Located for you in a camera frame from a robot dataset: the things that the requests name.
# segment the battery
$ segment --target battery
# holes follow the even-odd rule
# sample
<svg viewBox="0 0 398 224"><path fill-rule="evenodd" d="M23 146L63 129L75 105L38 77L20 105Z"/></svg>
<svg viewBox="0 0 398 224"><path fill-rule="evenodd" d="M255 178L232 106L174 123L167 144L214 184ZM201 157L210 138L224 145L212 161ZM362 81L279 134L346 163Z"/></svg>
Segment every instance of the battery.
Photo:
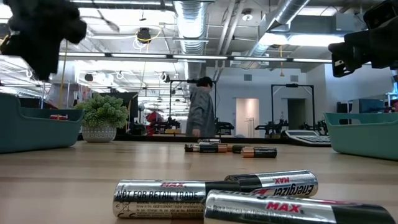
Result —
<svg viewBox="0 0 398 224"><path fill-rule="evenodd" d="M204 217L205 224L395 224L389 212L378 205L224 190L210 191Z"/></svg>
<svg viewBox="0 0 398 224"><path fill-rule="evenodd" d="M235 154L240 154L244 147L249 147L249 146L229 145L229 147L231 148L230 152Z"/></svg>
<svg viewBox="0 0 398 224"><path fill-rule="evenodd" d="M221 143L221 140L220 139L199 139L198 143L201 143L201 142Z"/></svg>
<svg viewBox="0 0 398 224"><path fill-rule="evenodd" d="M212 189L239 191L240 186L228 181L120 180L113 213L118 218L203 218Z"/></svg>
<svg viewBox="0 0 398 224"><path fill-rule="evenodd" d="M185 152L200 152L200 153L226 153L227 146L225 144L186 144Z"/></svg>
<svg viewBox="0 0 398 224"><path fill-rule="evenodd" d="M243 158L276 158L275 147L244 147L242 148Z"/></svg>
<svg viewBox="0 0 398 224"><path fill-rule="evenodd" d="M242 192L259 192L273 196L312 197L318 181L308 170L228 175L225 180L238 182Z"/></svg>

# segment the calculator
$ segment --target calculator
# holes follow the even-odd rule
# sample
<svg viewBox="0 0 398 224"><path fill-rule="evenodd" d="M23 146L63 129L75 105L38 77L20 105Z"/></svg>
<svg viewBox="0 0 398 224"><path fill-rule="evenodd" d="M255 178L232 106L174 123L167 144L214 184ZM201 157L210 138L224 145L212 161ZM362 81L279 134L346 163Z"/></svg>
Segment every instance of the calculator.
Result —
<svg viewBox="0 0 398 224"><path fill-rule="evenodd" d="M318 147L331 146L329 136L320 136L315 131L286 130L283 135L285 138L289 138L292 144Z"/></svg>

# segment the desk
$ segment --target desk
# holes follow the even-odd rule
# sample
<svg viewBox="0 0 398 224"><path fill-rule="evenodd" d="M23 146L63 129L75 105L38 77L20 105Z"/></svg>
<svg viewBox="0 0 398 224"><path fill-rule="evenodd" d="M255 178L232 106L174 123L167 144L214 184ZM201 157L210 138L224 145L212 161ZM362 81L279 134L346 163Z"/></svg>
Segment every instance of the desk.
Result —
<svg viewBox="0 0 398 224"><path fill-rule="evenodd" d="M398 220L398 163L347 156L330 148L275 145L277 159L184 153L183 144L111 142L0 155L2 224L189 224L200 220L118 220L112 213L119 179L223 180L228 174L308 169L315 198L374 203Z"/></svg>

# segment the potted plant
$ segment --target potted plant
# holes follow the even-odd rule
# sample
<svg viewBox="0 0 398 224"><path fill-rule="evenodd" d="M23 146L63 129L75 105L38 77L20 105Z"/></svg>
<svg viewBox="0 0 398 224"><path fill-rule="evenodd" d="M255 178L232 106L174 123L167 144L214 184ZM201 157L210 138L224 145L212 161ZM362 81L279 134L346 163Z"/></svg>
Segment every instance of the potted plant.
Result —
<svg viewBox="0 0 398 224"><path fill-rule="evenodd" d="M127 124L127 108L123 100L95 93L92 98L75 106L84 110L82 122L83 139L87 142L110 142L116 136L116 128Z"/></svg>

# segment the white planter pot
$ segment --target white planter pot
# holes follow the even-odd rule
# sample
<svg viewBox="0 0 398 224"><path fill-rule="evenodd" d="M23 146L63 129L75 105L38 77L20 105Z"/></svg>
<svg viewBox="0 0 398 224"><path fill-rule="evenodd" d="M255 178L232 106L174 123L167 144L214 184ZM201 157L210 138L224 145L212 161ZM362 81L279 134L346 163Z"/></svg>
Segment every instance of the white planter pot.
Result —
<svg viewBox="0 0 398 224"><path fill-rule="evenodd" d="M97 128L82 127L81 133L86 142L106 143L116 137L116 128L109 125Z"/></svg>

